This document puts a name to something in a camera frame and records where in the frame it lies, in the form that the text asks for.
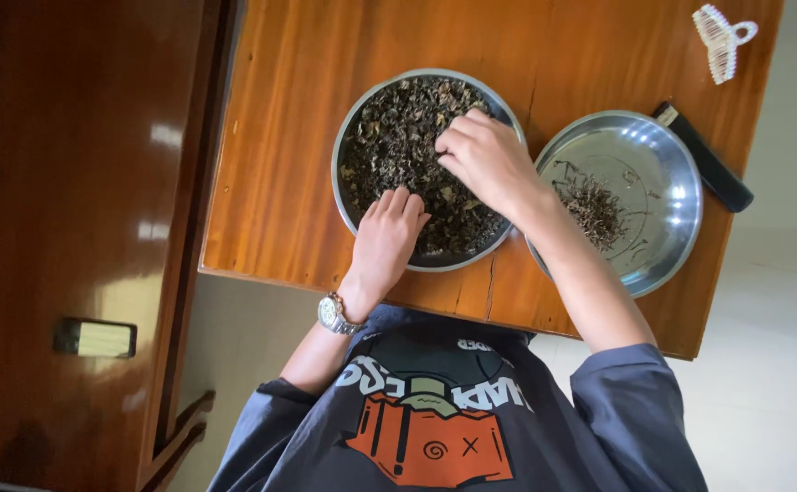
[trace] metal watch strap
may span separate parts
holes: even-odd
[[[359,325],[350,323],[343,315],[343,299],[338,296],[337,292],[329,292],[328,297],[334,299],[334,301],[340,306],[338,310],[338,321],[334,323],[333,326],[329,327],[328,329],[334,333],[338,334],[348,334],[353,335],[359,333],[359,331],[365,326],[365,321],[362,321]]]

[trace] wristwatch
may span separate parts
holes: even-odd
[[[323,297],[316,313],[320,325],[338,334],[353,335],[359,333],[359,330],[365,326],[365,321],[362,321],[360,325],[354,325],[343,317],[343,299],[338,296],[337,292],[329,292],[327,296]]]

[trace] floor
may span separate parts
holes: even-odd
[[[669,361],[684,393],[687,436],[712,491],[797,490],[797,0],[787,0],[746,183],[699,358]],[[170,490],[204,490],[237,416],[276,377],[314,321],[319,295],[202,276],[184,402],[216,389],[207,436]],[[538,336],[532,349],[563,390],[586,346]]]

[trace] dark gray t-shirt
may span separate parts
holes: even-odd
[[[515,338],[417,325],[348,361],[319,398],[259,386],[209,490],[706,490],[651,345],[587,358],[574,407]]]

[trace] metal plate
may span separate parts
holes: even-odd
[[[634,213],[625,216],[626,238],[602,253],[633,297],[654,291],[681,268],[699,234],[702,181],[686,146],[670,129],[629,111],[595,113],[560,131],[538,156],[535,167],[549,185],[566,178],[567,166],[557,161],[569,161],[604,181]]]
[[[524,146],[526,145],[526,138],[524,137],[523,129],[520,128],[520,123],[517,121],[514,113],[508,107],[508,104],[504,102],[499,95],[495,94],[495,91],[487,87],[486,84],[478,81],[474,77],[466,75],[465,73],[454,72],[452,70],[446,70],[443,68],[419,68],[417,70],[411,70],[410,72],[401,73],[389,79],[388,81],[380,82],[379,84],[371,87],[371,89],[362,95],[359,100],[356,101],[353,107],[350,108],[347,117],[344,118],[344,122],[340,126],[337,139],[334,141],[334,150],[332,152],[332,191],[334,192],[334,200],[337,202],[338,210],[340,211],[340,217],[343,218],[344,223],[347,224],[347,227],[349,228],[350,232],[353,233],[353,236],[355,236],[359,230],[359,221],[361,220],[361,217],[359,217],[358,214],[353,210],[353,207],[349,205],[349,200],[347,199],[347,190],[344,189],[345,186],[338,171],[340,169],[340,163],[343,161],[344,150],[346,147],[347,140],[345,138],[345,134],[347,132],[347,128],[352,128],[355,126],[355,122],[360,116],[359,112],[361,106],[368,101],[372,95],[376,94],[377,91],[391,84],[399,83],[404,79],[414,77],[446,77],[457,79],[474,86],[480,90],[483,98],[492,109],[493,118],[513,128],[516,132],[517,139],[520,140],[520,143]],[[408,270],[414,270],[417,272],[447,272],[450,270],[456,270],[457,268],[474,263],[483,256],[486,256],[495,250],[495,248],[497,248],[499,244],[502,244],[502,242],[508,237],[508,233],[510,233],[510,229],[513,229],[513,227],[514,226],[507,219],[505,219],[504,222],[502,222],[502,227],[496,231],[490,241],[487,242],[486,247],[480,249],[479,251],[475,251],[473,253],[463,253],[461,255],[451,255],[447,253],[439,255],[414,255],[411,257],[411,261],[408,263],[407,268]]]

